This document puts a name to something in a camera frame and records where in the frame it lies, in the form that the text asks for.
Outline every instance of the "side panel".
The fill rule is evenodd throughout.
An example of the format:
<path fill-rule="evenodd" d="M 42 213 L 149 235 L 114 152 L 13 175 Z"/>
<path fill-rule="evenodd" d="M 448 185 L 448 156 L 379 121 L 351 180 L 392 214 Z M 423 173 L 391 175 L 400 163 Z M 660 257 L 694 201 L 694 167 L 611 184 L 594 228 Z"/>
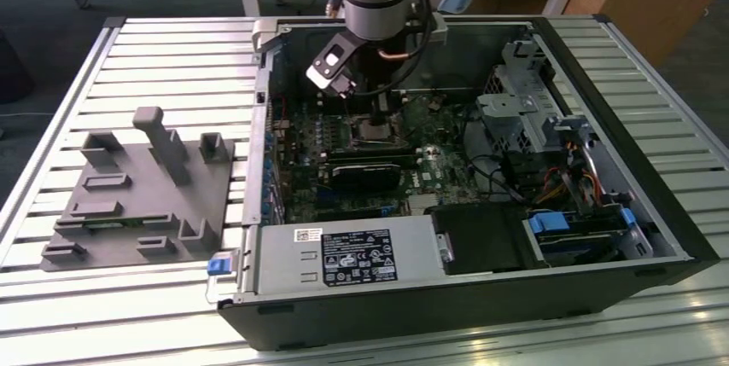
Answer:
<path fill-rule="evenodd" d="M 218 303 L 218 313 L 258 351 L 595 313 L 679 276 L 692 263 L 504 282 L 329 296 L 264 305 Z"/>
<path fill-rule="evenodd" d="M 624 127 L 624 123 L 616 117 L 604 97 L 602 97 L 600 92 L 594 86 L 592 80 L 586 74 L 583 66 L 580 66 L 571 54 L 567 45 L 562 41 L 562 38 L 548 21 L 543 18 L 538 18 L 532 23 L 543 38 L 548 51 L 559 62 L 558 65 L 562 67 L 567 79 L 564 81 L 574 86 L 582 102 L 586 105 L 586 109 L 592 114 L 596 124 L 604 134 L 603 139 L 607 139 L 608 144 L 614 146 L 619 158 L 627 166 L 630 174 L 639 185 L 639 190 L 644 192 L 650 199 L 652 207 L 666 223 L 671 234 L 675 236 L 680 247 L 690 257 L 702 262 L 696 271 L 707 268 L 718 262 L 716 253 L 691 221 L 686 210 L 678 203 L 678 199 L 671 193 L 668 186 L 660 179 L 655 168 L 650 164 L 646 155 Z"/>

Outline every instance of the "white label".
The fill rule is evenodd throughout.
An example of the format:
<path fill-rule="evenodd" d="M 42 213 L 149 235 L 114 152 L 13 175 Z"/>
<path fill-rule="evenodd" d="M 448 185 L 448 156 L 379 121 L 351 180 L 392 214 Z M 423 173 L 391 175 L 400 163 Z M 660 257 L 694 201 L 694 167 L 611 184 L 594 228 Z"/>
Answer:
<path fill-rule="evenodd" d="M 320 241 L 320 228 L 299 228 L 293 230 L 293 242 Z"/>

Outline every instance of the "motherboard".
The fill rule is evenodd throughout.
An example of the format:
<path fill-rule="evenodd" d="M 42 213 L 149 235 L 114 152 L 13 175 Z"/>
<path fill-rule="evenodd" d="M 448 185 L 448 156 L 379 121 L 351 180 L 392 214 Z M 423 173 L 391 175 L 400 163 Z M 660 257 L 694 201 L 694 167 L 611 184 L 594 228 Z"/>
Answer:
<path fill-rule="evenodd" d="M 437 92 L 403 96 L 399 111 L 372 119 L 304 102 L 274 122 L 287 224 L 421 215 L 477 202 L 461 147 L 467 107 Z"/>

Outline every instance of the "power supply label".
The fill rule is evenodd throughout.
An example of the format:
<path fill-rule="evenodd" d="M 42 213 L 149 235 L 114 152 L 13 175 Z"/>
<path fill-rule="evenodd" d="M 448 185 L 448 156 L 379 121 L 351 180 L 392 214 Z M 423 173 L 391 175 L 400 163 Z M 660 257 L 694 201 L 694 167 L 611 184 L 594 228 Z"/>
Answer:
<path fill-rule="evenodd" d="M 397 281 L 389 230 L 321 234 L 321 265 L 327 287 Z"/>

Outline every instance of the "barcode sticker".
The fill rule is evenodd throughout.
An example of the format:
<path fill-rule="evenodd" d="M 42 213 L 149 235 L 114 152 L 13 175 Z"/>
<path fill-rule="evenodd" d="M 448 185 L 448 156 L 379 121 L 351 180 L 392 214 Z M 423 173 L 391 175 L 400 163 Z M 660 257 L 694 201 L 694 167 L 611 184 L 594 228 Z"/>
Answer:
<path fill-rule="evenodd" d="M 299 228 L 293 230 L 293 242 L 320 241 L 320 228 Z"/>
<path fill-rule="evenodd" d="M 381 268 L 372 268 L 372 274 L 393 274 L 393 273 L 395 273 L 393 266 L 383 266 Z"/>

